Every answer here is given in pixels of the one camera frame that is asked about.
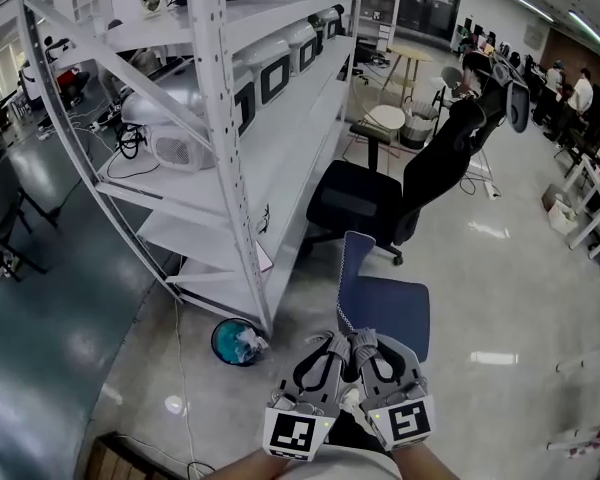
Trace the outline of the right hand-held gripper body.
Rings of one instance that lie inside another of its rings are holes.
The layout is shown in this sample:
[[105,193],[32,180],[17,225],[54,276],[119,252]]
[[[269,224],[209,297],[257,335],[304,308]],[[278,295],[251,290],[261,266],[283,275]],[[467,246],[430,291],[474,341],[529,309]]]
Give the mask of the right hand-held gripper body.
[[361,408],[385,451],[422,442],[432,434],[433,397],[410,348],[379,335],[359,373],[364,388]]

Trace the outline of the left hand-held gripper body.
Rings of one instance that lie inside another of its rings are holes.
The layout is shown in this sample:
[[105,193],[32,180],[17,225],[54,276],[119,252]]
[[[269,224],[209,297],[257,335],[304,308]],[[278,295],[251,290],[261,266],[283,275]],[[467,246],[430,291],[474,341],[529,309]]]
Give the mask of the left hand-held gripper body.
[[305,344],[286,365],[264,413],[263,449],[294,461],[311,461],[340,412],[343,375],[329,371],[327,348],[332,335]]

